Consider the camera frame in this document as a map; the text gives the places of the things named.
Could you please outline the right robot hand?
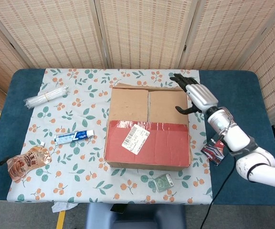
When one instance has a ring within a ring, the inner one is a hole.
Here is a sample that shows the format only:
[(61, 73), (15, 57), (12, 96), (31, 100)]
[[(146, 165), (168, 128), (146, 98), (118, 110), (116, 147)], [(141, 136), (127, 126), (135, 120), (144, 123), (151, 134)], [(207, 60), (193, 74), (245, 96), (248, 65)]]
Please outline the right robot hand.
[(179, 113), (188, 115), (199, 112), (212, 115), (218, 110), (217, 98), (206, 86), (199, 84), (193, 77), (184, 77), (179, 73), (174, 73), (170, 80), (176, 82), (191, 100), (192, 107), (185, 110), (175, 106)]

